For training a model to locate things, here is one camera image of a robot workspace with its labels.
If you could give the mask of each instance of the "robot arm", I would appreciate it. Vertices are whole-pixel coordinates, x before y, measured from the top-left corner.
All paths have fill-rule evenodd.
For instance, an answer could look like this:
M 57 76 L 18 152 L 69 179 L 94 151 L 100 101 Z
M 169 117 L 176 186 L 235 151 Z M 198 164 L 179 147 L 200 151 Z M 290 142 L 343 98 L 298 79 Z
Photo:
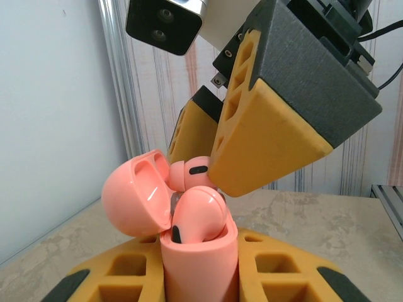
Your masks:
M 221 49 L 213 83 L 178 118 L 171 163 L 211 156 L 208 176 L 247 194 L 332 152 L 378 115 L 375 63 L 358 43 L 371 0 L 131 0 L 127 32 L 175 54 Z

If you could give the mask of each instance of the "marble table surface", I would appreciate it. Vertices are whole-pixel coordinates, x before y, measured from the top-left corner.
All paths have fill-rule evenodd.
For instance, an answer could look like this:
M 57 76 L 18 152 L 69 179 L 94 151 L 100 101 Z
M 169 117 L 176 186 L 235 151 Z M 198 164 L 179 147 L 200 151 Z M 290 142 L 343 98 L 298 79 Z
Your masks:
M 227 204 L 239 227 L 333 261 L 371 301 L 403 301 L 403 242 L 378 199 L 259 190 Z M 98 202 L 0 270 L 0 301 L 40 301 L 74 266 L 128 239 Z

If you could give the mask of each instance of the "pink earbud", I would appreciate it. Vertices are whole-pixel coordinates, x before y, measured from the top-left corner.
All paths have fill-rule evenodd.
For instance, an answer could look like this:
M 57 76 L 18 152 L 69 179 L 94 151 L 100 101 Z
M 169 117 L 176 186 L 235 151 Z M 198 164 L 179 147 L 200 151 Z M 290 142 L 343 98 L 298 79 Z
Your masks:
M 184 162 L 175 162 L 169 168 L 169 187 L 177 192 L 185 192 L 191 187 L 217 187 L 208 179 L 210 157 L 200 156 Z
M 216 190 L 197 186 L 179 199 L 172 220 L 172 241 L 199 243 L 219 236 L 227 219 L 227 205 Z

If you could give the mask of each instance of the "striped curtain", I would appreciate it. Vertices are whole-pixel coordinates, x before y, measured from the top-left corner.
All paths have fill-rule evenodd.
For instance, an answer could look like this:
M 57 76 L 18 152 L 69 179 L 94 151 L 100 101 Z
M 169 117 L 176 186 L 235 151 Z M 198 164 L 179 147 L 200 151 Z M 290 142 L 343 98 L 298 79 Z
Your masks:
M 127 6 L 128 1 L 118 5 L 123 23 Z M 382 28 L 401 19 L 403 1 L 374 0 L 370 12 L 374 27 Z M 201 37 L 184 57 L 170 55 L 128 35 L 125 43 L 144 150 L 159 148 L 166 152 L 179 111 L 201 85 L 224 99 L 225 89 L 210 83 L 216 73 L 212 62 L 219 52 Z M 377 61 L 370 78 L 380 85 L 403 61 L 403 30 L 364 46 Z M 331 155 L 265 188 L 368 196 L 372 184 L 403 185 L 403 79 L 384 89 L 378 102 L 383 113 Z

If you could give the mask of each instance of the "black cable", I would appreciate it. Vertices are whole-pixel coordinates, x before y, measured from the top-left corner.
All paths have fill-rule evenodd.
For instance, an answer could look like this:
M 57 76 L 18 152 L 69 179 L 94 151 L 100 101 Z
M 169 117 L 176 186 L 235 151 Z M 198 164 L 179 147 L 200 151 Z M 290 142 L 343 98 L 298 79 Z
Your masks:
M 395 22 L 391 25 L 386 26 L 385 28 L 381 28 L 380 30 L 374 31 L 373 33 L 370 33 L 367 36 L 361 36 L 358 38 L 359 42 L 365 42 L 368 40 L 372 40 L 375 38 L 378 38 L 379 36 L 383 36 L 386 33 L 391 32 L 392 30 L 396 30 L 398 28 L 402 28 L 403 27 L 403 20 L 400 20 L 398 22 Z
M 399 69 L 397 69 L 397 71 L 394 73 L 394 75 L 392 77 L 390 77 L 389 80 L 387 80 L 385 83 L 383 83 L 381 86 L 379 86 L 379 90 L 382 90 L 383 88 L 385 88 L 386 86 L 388 86 L 391 82 L 393 82 L 394 79 L 397 78 L 397 76 L 402 72 L 403 70 L 403 63 L 402 65 L 400 65 Z

